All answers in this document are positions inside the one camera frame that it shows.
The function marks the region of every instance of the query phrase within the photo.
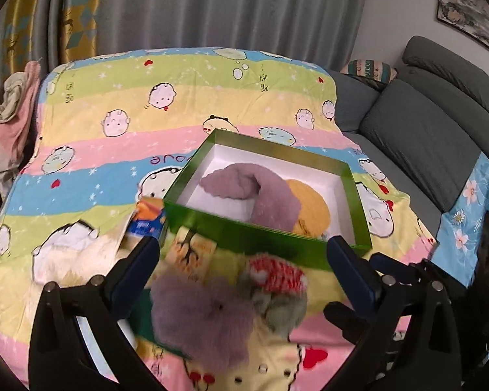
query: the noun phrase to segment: curtain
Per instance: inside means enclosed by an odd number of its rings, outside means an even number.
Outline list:
[[[258,49],[340,70],[364,0],[8,0],[0,12],[0,80],[40,59],[42,74],[140,48]]]

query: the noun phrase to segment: pink flower print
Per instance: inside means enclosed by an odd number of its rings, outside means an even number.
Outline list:
[[[476,201],[476,187],[476,181],[467,180],[466,187],[462,193],[462,196],[467,198],[467,205]]]
[[[467,247],[465,246],[465,243],[467,242],[468,239],[469,239],[469,237],[467,235],[465,235],[461,229],[458,229],[455,232],[456,247],[459,250],[463,250],[464,253],[467,251]]]

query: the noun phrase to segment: metal screw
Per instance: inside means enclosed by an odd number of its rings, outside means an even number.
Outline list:
[[[386,285],[389,286],[392,286],[397,283],[396,279],[391,275],[384,275],[382,277],[382,282],[384,282]]]
[[[91,278],[91,284],[95,287],[101,285],[103,283],[103,280],[105,279],[105,277],[103,275],[94,275],[92,278]]]
[[[54,281],[51,281],[51,282],[48,282],[45,284],[45,287],[44,289],[47,291],[47,292],[51,292],[53,291],[55,288],[56,288],[56,285],[57,283],[54,282]]]
[[[433,289],[435,291],[442,291],[444,289],[444,286],[439,281],[433,281],[433,282],[431,282],[431,286],[433,287]]]

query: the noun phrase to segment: yellow round object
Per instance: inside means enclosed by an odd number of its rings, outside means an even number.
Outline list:
[[[301,202],[301,212],[293,233],[305,237],[320,238],[330,225],[330,210],[324,198],[311,186],[296,179],[287,179],[293,195]]]

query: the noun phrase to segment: purple plush toy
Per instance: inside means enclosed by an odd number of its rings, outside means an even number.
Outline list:
[[[181,350],[212,372],[248,362],[252,302],[224,278],[203,286],[172,273],[152,284],[152,326],[158,342]]]
[[[277,173],[253,163],[235,163],[205,176],[199,185],[215,197],[247,199],[257,196],[250,223],[292,232],[301,202]]]

